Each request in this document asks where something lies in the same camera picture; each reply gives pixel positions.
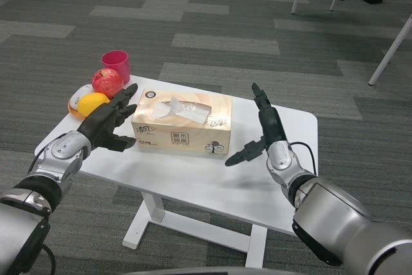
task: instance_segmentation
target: tissue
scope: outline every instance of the tissue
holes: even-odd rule
[[[179,101],[172,97],[170,101],[158,103],[151,114],[154,119],[180,116],[199,124],[204,124],[212,113],[212,107],[197,102]]]

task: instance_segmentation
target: tissue box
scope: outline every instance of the tissue box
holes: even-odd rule
[[[232,97],[144,90],[132,118],[141,146],[227,154]]]

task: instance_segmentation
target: robotic hand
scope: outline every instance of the robotic hand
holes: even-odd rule
[[[90,114],[78,130],[50,142],[32,167],[41,153],[42,162],[13,189],[0,194],[0,275],[30,271],[50,230],[49,216],[92,150],[124,151],[135,144],[134,138],[114,135],[113,130],[135,112],[136,104],[128,104],[137,88],[133,84],[121,90]]]
[[[411,274],[412,238],[391,225],[374,222],[365,207],[337,186],[303,169],[287,141],[277,110],[253,83],[263,136],[226,161],[233,166],[266,150],[267,169],[295,207],[292,228],[322,261],[344,263],[347,274]]]

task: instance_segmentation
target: orange object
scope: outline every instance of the orange object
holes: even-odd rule
[[[77,110],[73,109],[73,108],[70,106],[70,100],[69,100],[69,102],[67,103],[67,108],[69,109],[70,114],[72,114],[72,115],[73,115],[74,117],[76,117],[77,119],[79,119],[79,120],[84,120],[84,119],[85,119],[85,117],[84,117],[83,115],[81,115]]]

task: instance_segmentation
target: red apple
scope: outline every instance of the red apple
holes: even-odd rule
[[[123,88],[123,79],[117,71],[105,68],[94,74],[91,85],[96,92],[103,93],[112,99]]]

